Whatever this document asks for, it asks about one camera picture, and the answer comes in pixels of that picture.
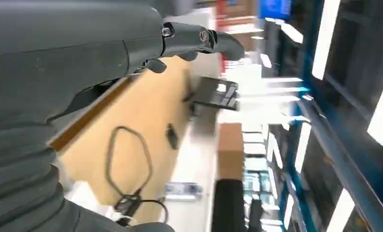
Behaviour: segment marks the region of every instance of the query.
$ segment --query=gray robotic arm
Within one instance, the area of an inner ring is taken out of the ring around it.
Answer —
[[[65,200],[48,119],[87,87],[142,68],[163,72],[158,58],[198,52],[244,55],[230,35],[163,24],[134,1],[0,0],[0,231],[172,231],[124,228]]]

